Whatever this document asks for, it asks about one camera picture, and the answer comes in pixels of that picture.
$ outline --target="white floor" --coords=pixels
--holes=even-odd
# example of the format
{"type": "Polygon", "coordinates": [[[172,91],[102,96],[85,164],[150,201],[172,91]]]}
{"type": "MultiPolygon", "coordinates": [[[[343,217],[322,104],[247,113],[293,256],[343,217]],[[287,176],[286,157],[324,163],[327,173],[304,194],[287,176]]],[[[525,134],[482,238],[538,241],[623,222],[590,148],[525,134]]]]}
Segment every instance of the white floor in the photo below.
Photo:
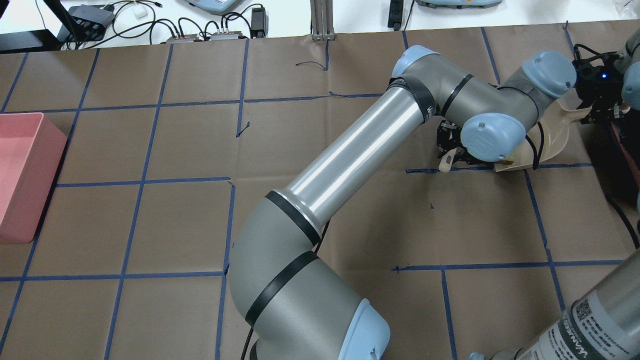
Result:
{"type": "MultiPolygon", "coordinates": [[[[43,4],[42,0],[11,0],[9,7],[0,19],[0,33],[42,29],[42,21],[35,6],[38,1],[47,29],[54,34],[61,26],[57,18],[43,4]]],[[[63,0],[65,7],[79,4],[104,4],[113,0],[63,0]]],[[[201,26],[209,20],[219,21],[220,16],[211,15],[199,8],[187,4],[186,0],[158,0],[162,8],[156,8],[158,18],[166,17],[176,21],[179,17],[189,17],[201,26]]],[[[622,0],[504,0],[502,4],[489,9],[449,9],[425,8],[414,6],[407,29],[466,28],[472,26],[500,26],[521,24],[548,24],[555,22],[586,22],[598,20],[622,19],[615,3],[622,0]]],[[[257,1],[242,0],[234,8],[242,10],[257,1]]],[[[291,37],[306,35],[310,28],[309,0],[261,0],[269,16],[269,37],[291,37]]],[[[404,2],[404,21],[411,2],[404,2]]],[[[387,27],[389,1],[371,0],[334,0],[333,21],[336,33],[363,33],[390,31],[387,27]]],[[[118,17],[118,31],[151,20],[151,14],[137,20],[132,9],[127,9],[118,17]]],[[[185,30],[195,32],[195,27],[183,22],[185,30]]],[[[229,23],[231,30],[247,32],[246,24],[241,21],[229,23]]],[[[135,35],[133,30],[128,35],[135,35]]],[[[166,40],[170,36],[164,26],[154,29],[154,43],[166,40]]],[[[148,36],[136,39],[115,38],[103,46],[125,46],[148,44],[148,36]]]]}

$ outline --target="blue cap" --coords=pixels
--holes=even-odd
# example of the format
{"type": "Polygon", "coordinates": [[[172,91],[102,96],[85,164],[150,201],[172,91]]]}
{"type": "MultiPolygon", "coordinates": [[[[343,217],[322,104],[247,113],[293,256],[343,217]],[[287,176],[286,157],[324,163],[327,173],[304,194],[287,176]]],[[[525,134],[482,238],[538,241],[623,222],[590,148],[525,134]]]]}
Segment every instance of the blue cap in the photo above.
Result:
{"type": "Polygon", "coordinates": [[[440,55],[439,53],[421,45],[411,46],[403,52],[400,59],[396,62],[396,66],[394,66],[394,70],[391,72],[391,77],[397,78],[404,73],[406,68],[411,66],[411,64],[415,63],[418,59],[431,54],[440,55]]]}
{"type": "Polygon", "coordinates": [[[631,65],[625,72],[622,99],[633,109],[640,110],[640,62],[631,65]]]}
{"type": "Polygon", "coordinates": [[[483,113],[462,126],[461,140],[473,157],[493,163],[513,153],[526,134],[524,125],[512,116],[483,113]]]}
{"type": "Polygon", "coordinates": [[[540,51],[522,63],[529,80],[547,95],[560,99],[575,85],[577,75],[571,61],[553,50],[540,51]]]}
{"type": "Polygon", "coordinates": [[[380,360],[389,344],[391,330],[385,319],[362,299],[344,337],[338,360],[380,360]]]}

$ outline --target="pink bin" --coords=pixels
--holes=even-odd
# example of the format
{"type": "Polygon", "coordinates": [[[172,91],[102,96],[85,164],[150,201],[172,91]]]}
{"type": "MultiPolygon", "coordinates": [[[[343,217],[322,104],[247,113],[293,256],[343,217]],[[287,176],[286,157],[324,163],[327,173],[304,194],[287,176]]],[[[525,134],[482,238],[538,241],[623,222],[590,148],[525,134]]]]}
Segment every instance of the pink bin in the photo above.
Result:
{"type": "Polygon", "coordinates": [[[0,243],[33,240],[66,142],[42,113],[0,114],[0,243]]]}

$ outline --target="white surface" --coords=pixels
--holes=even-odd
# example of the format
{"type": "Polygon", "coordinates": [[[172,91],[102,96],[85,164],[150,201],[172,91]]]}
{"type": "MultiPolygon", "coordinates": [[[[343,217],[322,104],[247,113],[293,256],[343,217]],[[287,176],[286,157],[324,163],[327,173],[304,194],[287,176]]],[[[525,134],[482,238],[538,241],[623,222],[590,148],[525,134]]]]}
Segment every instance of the white surface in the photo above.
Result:
{"type": "MultiPolygon", "coordinates": [[[[42,29],[42,22],[35,7],[35,0],[11,0],[9,7],[0,19],[0,33],[42,29]]],[[[38,0],[47,28],[54,34],[61,26],[57,18],[38,0]]],[[[209,20],[220,21],[219,15],[211,15],[199,8],[194,8],[185,0],[158,0],[162,8],[156,8],[158,18],[166,17],[177,21],[179,17],[189,17],[204,27],[209,20]]],[[[104,4],[112,0],[62,0],[65,7],[79,4],[104,4]]],[[[306,35],[310,28],[309,0],[261,0],[269,16],[269,37],[291,37],[306,35]]],[[[242,10],[254,1],[243,0],[234,10],[242,10]]],[[[408,15],[410,0],[404,1],[404,19],[408,15]]],[[[390,31],[386,27],[388,16],[388,0],[334,0],[333,26],[336,33],[363,33],[390,31]]],[[[133,9],[127,9],[118,17],[116,29],[121,31],[131,26],[149,21],[149,16],[137,20],[133,9]]],[[[425,8],[415,5],[413,15],[407,29],[440,29],[467,28],[474,26],[501,26],[521,24],[549,24],[554,22],[586,22],[600,20],[620,20],[614,7],[614,0],[504,0],[502,4],[488,9],[449,9],[425,8]]],[[[195,27],[183,22],[185,32],[194,33],[195,27]]],[[[248,32],[242,20],[229,22],[230,30],[248,32]]],[[[132,30],[128,35],[138,33],[132,30]]],[[[170,36],[164,26],[154,28],[154,43],[157,44],[170,36]]],[[[137,39],[115,38],[104,46],[125,46],[148,44],[148,35],[137,39]]]]}

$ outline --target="white label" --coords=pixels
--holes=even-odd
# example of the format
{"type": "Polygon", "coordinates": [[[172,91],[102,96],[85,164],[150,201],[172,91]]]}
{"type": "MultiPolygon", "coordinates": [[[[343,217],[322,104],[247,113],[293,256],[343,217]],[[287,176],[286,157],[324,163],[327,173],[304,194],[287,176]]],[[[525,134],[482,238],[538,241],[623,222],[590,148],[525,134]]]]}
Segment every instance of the white label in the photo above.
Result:
{"type": "Polygon", "coordinates": [[[583,336],[605,359],[629,360],[640,352],[640,343],[611,319],[595,290],[576,303],[572,315],[583,336]]]}

